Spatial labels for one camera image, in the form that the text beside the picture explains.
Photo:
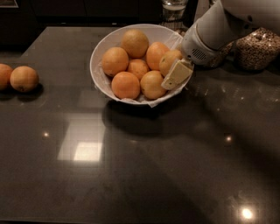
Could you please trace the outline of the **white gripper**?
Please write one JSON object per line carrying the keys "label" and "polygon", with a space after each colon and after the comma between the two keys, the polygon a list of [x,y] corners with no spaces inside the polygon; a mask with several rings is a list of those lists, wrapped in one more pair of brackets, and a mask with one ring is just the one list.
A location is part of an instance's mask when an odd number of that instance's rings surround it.
{"label": "white gripper", "polygon": [[193,63],[205,65],[219,53],[219,32],[210,23],[195,22],[185,33],[181,42],[181,52],[187,59],[176,59],[161,86],[172,90],[189,79],[193,74]]}

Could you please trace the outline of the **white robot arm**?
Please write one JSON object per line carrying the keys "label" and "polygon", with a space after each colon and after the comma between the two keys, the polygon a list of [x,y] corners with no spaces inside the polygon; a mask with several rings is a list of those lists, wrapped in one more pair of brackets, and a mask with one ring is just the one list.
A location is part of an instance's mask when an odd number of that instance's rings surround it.
{"label": "white robot arm", "polygon": [[259,27],[280,33],[280,0],[217,0],[187,30],[180,43],[182,59],[176,59],[162,87],[171,90],[204,66],[230,42]]}

